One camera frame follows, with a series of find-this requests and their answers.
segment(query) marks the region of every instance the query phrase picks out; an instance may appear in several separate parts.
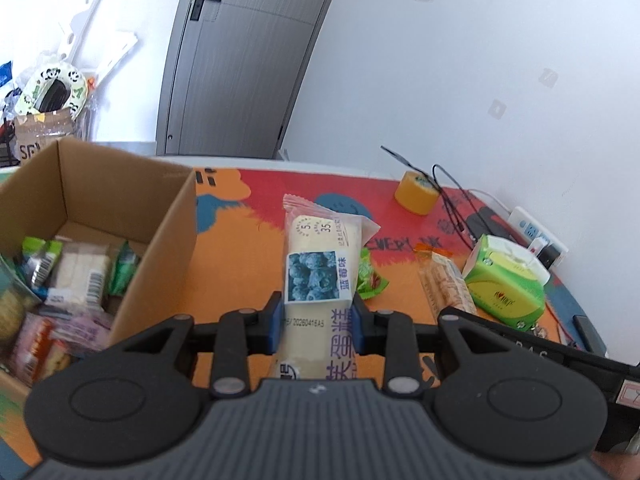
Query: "brand logo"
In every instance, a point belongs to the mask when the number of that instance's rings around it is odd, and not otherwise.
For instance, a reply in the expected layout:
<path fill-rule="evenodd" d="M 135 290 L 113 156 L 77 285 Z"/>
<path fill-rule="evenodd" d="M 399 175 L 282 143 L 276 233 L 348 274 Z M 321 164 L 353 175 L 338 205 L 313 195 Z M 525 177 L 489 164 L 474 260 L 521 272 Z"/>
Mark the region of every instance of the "brand logo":
<path fill-rule="evenodd" d="M 511 306 L 516 300 L 512 300 L 504 292 L 496 292 L 494 294 L 496 300 L 500 301 L 504 306 Z"/>

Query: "gray door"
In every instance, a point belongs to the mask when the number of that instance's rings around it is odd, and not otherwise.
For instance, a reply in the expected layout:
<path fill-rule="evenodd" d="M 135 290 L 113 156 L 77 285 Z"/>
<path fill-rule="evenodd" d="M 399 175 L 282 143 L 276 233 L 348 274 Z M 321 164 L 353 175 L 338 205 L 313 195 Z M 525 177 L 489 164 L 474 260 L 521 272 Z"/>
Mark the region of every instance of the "gray door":
<path fill-rule="evenodd" d="M 185 2 L 162 82 L 158 152 L 271 158 L 326 0 L 205 0 L 197 20 L 196 0 Z"/>

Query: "roll of tape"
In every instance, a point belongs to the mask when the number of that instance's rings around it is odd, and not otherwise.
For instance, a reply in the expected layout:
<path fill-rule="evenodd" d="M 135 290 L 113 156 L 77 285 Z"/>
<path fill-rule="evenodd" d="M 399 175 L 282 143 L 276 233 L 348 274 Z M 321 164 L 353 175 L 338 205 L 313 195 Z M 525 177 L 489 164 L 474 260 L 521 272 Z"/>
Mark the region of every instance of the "roll of tape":
<path fill-rule="evenodd" d="M 394 194 L 402 207 L 417 215 L 428 215 L 439 196 L 440 193 L 415 171 L 404 174 Z"/>
<path fill-rule="evenodd" d="M 20 99 L 15 104 L 16 114 L 39 114 L 41 110 L 38 110 L 38 101 L 41 95 L 50 88 L 49 81 L 55 79 L 60 80 L 70 91 L 69 98 L 62 107 L 69 108 L 71 117 L 75 119 L 86 101 L 86 78 L 74 66 L 64 61 L 38 67 L 24 87 Z"/>

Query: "black wire rack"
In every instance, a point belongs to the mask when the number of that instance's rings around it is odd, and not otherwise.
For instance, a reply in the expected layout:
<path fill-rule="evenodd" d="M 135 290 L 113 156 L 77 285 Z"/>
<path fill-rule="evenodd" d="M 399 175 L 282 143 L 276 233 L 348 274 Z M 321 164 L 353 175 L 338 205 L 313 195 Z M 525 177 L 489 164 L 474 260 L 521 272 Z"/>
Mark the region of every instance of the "black wire rack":
<path fill-rule="evenodd" d="M 14 124 L 4 119 L 0 124 L 0 168 L 18 166 L 20 162 L 13 156 L 10 143 L 14 138 Z"/>

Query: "power outlet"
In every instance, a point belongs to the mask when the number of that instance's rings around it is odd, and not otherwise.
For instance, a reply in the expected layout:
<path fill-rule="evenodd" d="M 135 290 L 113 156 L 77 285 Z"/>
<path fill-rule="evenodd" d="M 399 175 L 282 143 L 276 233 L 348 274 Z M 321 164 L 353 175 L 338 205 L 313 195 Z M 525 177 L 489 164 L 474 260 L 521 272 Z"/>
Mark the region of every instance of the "power outlet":
<path fill-rule="evenodd" d="M 509 215 L 507 222 L 529 242 L 541 237 L 558 249 L 560 256 L 554 262 L 553 267 L 558 265 L 569 252 L 569 248 L 557 236 L 520 206 L 513 208 L 513 212 Z"/>

